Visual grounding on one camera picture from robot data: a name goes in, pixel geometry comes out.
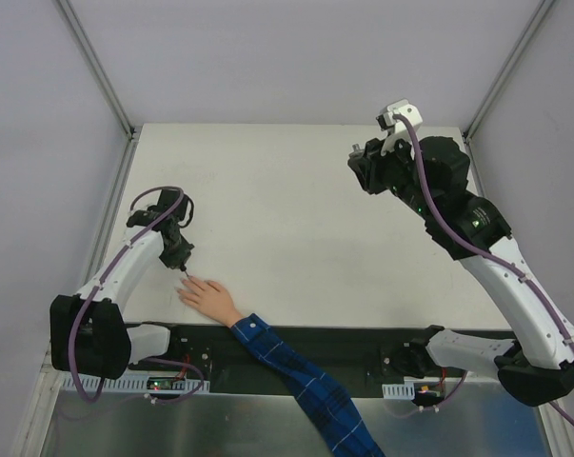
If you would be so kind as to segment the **person's bare hand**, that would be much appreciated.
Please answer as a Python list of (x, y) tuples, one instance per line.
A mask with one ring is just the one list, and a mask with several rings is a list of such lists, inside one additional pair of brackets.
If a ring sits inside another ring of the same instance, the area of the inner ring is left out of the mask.
[(217, 282), (187, 276), (176, 292), (183, 304), (225, 327), (231, 328), (244, 318), (230, 293)]

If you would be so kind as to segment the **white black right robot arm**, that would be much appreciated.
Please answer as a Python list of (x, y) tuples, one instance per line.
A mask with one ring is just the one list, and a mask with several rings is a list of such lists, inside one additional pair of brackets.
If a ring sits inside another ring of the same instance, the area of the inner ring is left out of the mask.
[(457, 368), (494, 379), (520, 403), (536, 407), (574, 389), (574, 326), (527, 267), (509, 224), (469, 191), (469, 157), (451, 138), (421, 140), (423, 176), (413, 147), (399, 139), (354, 148), (347, 164), (371, 195), (390, 191), (425, 222), (426, 233), (483, 287), (509, 323), (511, 339), (489, 339), (431, 326), (391, 355), (394, 368), (422, 378)]

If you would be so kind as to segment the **nail polish bottle glass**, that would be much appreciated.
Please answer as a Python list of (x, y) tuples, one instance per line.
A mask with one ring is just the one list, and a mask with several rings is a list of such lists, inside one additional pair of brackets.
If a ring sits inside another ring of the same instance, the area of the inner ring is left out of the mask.
[(359, 144), (354, 144), (354, 145), (352, 146), (352, 151), (351, 151), (350, 154), (360, 154), (360, 153), (363, 153), (363, 152), (364, 152), (364, 150), (360, 147)]

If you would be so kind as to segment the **blue plaid sleeve forearm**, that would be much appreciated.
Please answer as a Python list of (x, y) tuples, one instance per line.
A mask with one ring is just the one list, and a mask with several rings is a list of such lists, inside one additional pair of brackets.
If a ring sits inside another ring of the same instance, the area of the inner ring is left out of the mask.
[(347, 390), (292, 349), (256, 314), (230, 328), (261, 364), (273, 369), (335, 456), (382, 456)]

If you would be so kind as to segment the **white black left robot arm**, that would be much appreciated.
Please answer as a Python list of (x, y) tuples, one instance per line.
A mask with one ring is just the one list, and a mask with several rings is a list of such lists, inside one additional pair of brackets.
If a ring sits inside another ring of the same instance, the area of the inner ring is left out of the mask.
[(132, 364), (150, 357), (160, 369), (177, 368), (182, 346), (170, 339), (167, 327), (129, 326), (124, 313), (130, 295), (149, 267), (186, 271), (194, 245), (181, 230), (193, 218), (194, 204), (178, 187), (157, 187), (155, 204), (130, 205), (124, 239), (108, 260), (73, 295), (59, 295), (49, 308), (52, 366), (115, 380)]

